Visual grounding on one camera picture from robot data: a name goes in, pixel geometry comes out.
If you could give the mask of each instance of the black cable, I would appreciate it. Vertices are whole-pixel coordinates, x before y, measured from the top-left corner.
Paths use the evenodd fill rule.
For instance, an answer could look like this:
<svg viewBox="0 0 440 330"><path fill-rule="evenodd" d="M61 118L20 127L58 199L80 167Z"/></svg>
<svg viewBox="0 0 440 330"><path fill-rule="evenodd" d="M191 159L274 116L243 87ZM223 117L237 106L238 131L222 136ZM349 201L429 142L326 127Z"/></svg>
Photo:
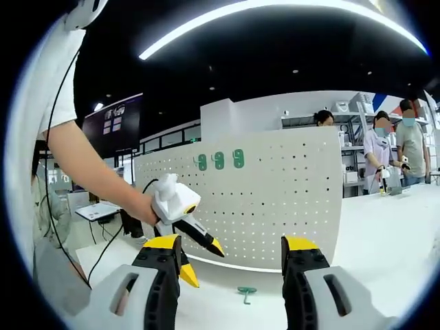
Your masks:
<svg viewBox="0 0 440 330"><path fill-rule="evenodd" d="M49 117L49 124L47 126L47 135L46 135L46 144L47 144L47 146L49 146L50 124L52 123L52 118L54 116L54 110L55 110L56 101L58 100L58 97L59 97L60 92L61 92L61 87L63 86L63 84L64 84L64 82L66 80L67 74L69 73L70 68L74 64L74 61L75 61L76 57L78 56L79 52L80 52L80 50L78 49L78 51L76 52L75 56L72 58L72 60L71 60L71 62L69 64L69 67L67 68L66 73L64 74L63 80L61 81L61 85L58 88L58 91L56 92L54 104L52 105L52 111L51 111L50 117ZM45 148L45 170L44 170L44 174L45 174L45 183L46 183L46 195L49 196L49 184L48 184L48 181L47 181L47 176L48 176L47 175L47 148ZM58 240L58 243L60 245L61 250L64 252L64 255L67 257L67 259L69 259L69 262L71 263L73 268L76 270L76 272L78 273L79 277L81 277L84 280L85 284L88 287L91 288L91 286L89 284L89 281L86 278L83 277L83 275L80 273L79 269L75 266L75 263L72 261L71 256L67 253L67 251L63 247L63 244L61 244L60 237L58 235L58 232L56 231L56 226L55 226L54 218L52 216L52 209L50 208L50 199L49 198L47 198L47 208L49 210L50 220L52 222L52 226L54 227L55 236L56 236L56 239Z"/></svg>
<svg viewBox="0 0 440 330"><path fill-rule="evenodd" d="M154 181L158 181L157 179L152 179L144 188L144 191L142 193L145 193L145 190L154 182ZM119 233L121 232L121 230L123 229L124 224L121 225L121 227L119 228L118 232L116 232L115 236L113 236L111 238L111 240L107 243L107 245L104 247L104 250L101 252L101 255L99 256L98 260L95 262L95 265L93 265L93 267L91 268L91 271L89 273L89 276L87 277L87 282L90 283L90 276L91 273L94 271L94 269L96 268L96 266L99 264L102 256L104 255L105 250L107 250L107 248L110 246L111 242L113 242L115 240L115 238L119 235Z"/></svg>
<svg viewBox="0 0 440 330"><path fill-rule="evenodd" d="M130 163L130 167L131 167L131 185L134 187L135 186L135 178L134 178L134 174L133 174L133 152L131 152L131 163Z"/></svg>
<svg viewBox="0 0 440 330"><path fill-rule="evenodd" d="M95 262L95 265L93 265L93 267L91 268L91 271L89 273L89 276L87 277L87 282L90 283L90 276L91 273L95 270L95 267L99 264L99 262L101 261L102 256L104 255L105 250L107 250L107 248L110 246L111 242L113 242L115 240L115 238L119 235L119 233L121 232L122 228L124 227L124 225L121 225L121 227L119 228L118 232L116 232L115 236L113 236L110 240L110 242L107 243L107 245L104 247L104 250L101 252L101 255L99 256L98 260Z"/></svg>
<svg viewBox="0 0 440 330"><path fill-rule="evenodd" d="M91 221L89 221L89 227L90 227L90 234L91 234L91 237L93 238L93 242L94 242L95 245L96 245L96 240L95 240L95 236L94 236L94 231L91 229Z"/></svg>
<svg viewBox="0 0 440 330"><path fill-rule="evenodd" d="M144 188L144 190L142 191L142 194L145 193L145 190L148 189L148 187L154 182L154 181L159 181L158 179L152 179Z"/></svg>
<svg viewBox="0 0 440 330"><path fill-rule="evenodd" d="M107 239L106 239L105 236L104 236L104 231L106 231L105 228L104 228L104 224L101 225L101 224L99 223L99 226L102 227L102 232L101 232L102 239L103 239L104 241L107 242Z"/></svg>

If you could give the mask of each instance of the dark hair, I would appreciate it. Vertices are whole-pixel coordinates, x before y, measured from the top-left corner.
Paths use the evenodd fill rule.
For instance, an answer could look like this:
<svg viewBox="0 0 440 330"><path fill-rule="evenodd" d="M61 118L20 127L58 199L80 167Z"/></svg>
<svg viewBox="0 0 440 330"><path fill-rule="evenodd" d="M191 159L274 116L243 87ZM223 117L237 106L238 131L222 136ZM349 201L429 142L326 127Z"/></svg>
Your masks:
<svg viewBox="0 0 440 330"><path fill-rule="evenodd" d="M405 100L400 101L399 106L400 106L401 112L405 112L406 110L411 110L413 108L411 101L409 101L409 99L407 99L407 98Z"/></svg>
<svg viewBox="0 0 440 330"><path fill-rule="evenodd" d="M390 117L388 116L388 114L385 111L379 111L378 113L376 113L374 120L373 120L373 128L376 127L376 120L379 120L380 118L385 118L388 121L390 121Z"/></svg>
<svg viewBox="0 0 440 330"><path fill-rule="evenodd" d="M321 111L319 111L319 112L317 112L317 113L315 113L315 114L313 115L313 118L314 118L314 120L315 120L316 126L318 126L318 123L319 123L319 122L320 122L321 124L322 124L323 122L325 122L325 121L327 120L328 117L332 117L333 120L335 120L335 118L333 117L333 114L332 114L330 111L328 111L328 110L321 110Z"/></svg>

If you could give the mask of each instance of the light purple shirt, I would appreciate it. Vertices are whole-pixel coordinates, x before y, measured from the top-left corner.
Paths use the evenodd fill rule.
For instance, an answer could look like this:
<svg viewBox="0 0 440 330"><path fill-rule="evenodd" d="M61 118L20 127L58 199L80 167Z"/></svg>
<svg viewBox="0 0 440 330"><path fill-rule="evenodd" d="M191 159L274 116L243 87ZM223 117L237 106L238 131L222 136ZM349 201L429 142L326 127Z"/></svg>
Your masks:
<svg viewBox="0 0 440 330"><path fill-rule="evenodd" d="M391 146L382 146L380 141L382 138L378 137L373 129L369 129L364 136L364 155L372 153L381 165L388 166L394 160ZM365 157L365 177L369 177L376 173L376 167L370 163Z"/></svg>

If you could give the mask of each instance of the green hook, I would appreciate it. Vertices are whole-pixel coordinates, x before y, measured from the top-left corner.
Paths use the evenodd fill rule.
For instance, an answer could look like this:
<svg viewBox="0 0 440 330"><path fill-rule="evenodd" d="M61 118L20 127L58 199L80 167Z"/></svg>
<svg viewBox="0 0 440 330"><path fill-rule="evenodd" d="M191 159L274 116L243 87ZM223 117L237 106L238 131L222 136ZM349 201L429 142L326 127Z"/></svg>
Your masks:
<svg viewBox="0 0 440 330"><path fill-rule="evenodd" d="M256 289L254 287L238 287L238 291L241 294L245 295L245 300L243 301L245 305L250 305L250 302L248 302L248 294L253 294L256 292Z"/></svg>

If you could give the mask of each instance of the shelf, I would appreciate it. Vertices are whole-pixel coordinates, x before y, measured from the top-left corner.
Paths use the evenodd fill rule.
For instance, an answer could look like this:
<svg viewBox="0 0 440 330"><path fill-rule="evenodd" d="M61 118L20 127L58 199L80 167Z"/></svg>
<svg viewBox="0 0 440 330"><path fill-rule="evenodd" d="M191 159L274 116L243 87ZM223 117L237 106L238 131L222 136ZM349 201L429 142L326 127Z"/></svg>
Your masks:
<svg viewBox="0 0 440 330"><path fill-rule="evenodd" d="M344 184L344 187L359 187L364 185L365 180L359 180L358 182L350 182L348 184Z"/></svg>
<svg viewBox="0 0 440 330"><path fill-rule="evenodd" d="M360 122L358 112L333 113L333 116L335 118L335 124L345 124L350 121ZM366 113L366 122L368 124L372 124L375 116L375 113ZM400 115L396 115L394 113L390 113L389 117L392 124L397 124L402 120ZM429 122L421 118L416 118L415 121L421 126L429 124ZM284 129L291 127L315 126L314 117L312 115L292 115L281 119L281 122L283 123Z"/></svg>
<svg viewBox="0 0 440 330"><path fill-rule="evenodd" d="M353 151L353 150L364 150L364 146L343 146L341 151Z"/></svg>

